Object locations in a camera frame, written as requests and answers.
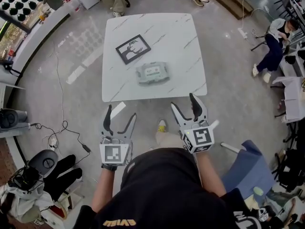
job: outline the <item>marble tabletop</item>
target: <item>marble tabletop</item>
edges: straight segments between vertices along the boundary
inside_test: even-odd
[[[141,35],[151,50],[125,64],[116,48]],[[170,79],[162,83],[137,83],[136,67],[166,62]],[[103,65],[102,100],[152,99],[206,95],[203,59],[191,14],[151,13],[107,21]]]

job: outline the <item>blue chair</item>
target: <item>blue chair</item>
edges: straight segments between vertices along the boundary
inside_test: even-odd
[[[228,147],[228,145],[221,143],[221,146]],[[259,151],[257,146],[251,141],[247,140],[242,143],[244,149],[229,148],[238,152],[237,158],[234,161],[230,170],[222,178],[224,187],[227,192],[238,188],[243,196],[243,199],[248,198],[253,194],[253,188],[259,187],[263,190],[264,195],[275,184],[275,180],[264,156]],[[264,196],[259,199],[255,198],[258,203],[262,202]]]

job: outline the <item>framed picture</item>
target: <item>framed picture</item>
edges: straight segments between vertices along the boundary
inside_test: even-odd
[[[123,59],[125,64],[129,64],[131,61],[150,50],[150,46],[148,46],[141,35],[131,38],[116,48],[116,51],[119,53],[119,56]]]

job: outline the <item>person's hand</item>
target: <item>person's hand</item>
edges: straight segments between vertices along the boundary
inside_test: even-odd
[[[279,32],[278,33],[280,37],[282,37],[285,41],[288,40],[287,36],[285,35],[285,33]]]

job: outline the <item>desk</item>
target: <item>desk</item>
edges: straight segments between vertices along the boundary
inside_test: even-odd
[[[305,99],[302,99],[302,77],[277,77],[272,84],[282,82],[285,85],[286,115],[282,121],[295,122],[305,117]]]
[[[139,34],[151,50],[126,65],[116,48]],[[166,62],[170,79],[139,85],[135,68],[151,62]],[[207,94],[203,60],[191,14],[138,14],[107,21],[102,65],[104,102],[182,97],[189,93]]]

